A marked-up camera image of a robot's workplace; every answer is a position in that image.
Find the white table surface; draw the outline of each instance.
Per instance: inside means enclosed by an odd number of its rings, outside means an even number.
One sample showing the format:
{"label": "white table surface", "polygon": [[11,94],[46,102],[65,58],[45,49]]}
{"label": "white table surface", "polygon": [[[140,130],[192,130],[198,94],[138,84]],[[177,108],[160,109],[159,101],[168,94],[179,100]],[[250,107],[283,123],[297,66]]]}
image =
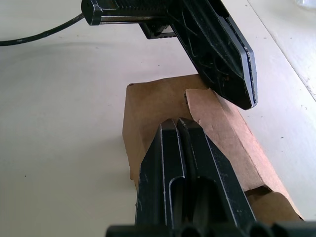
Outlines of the white table surface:
{"label": "white table surface", "polygon": [[[315,101],[249,3],[224,3],[256,56],[259,104],[242,114],[304,217],[316,218]],[[3,0],[0,39],[55,27],[79,5]],[[194,73],[177,39],[147,40],[138,25],[81,21],[0,48],[0,235],[100,237],[133,223],[126,86]]]}

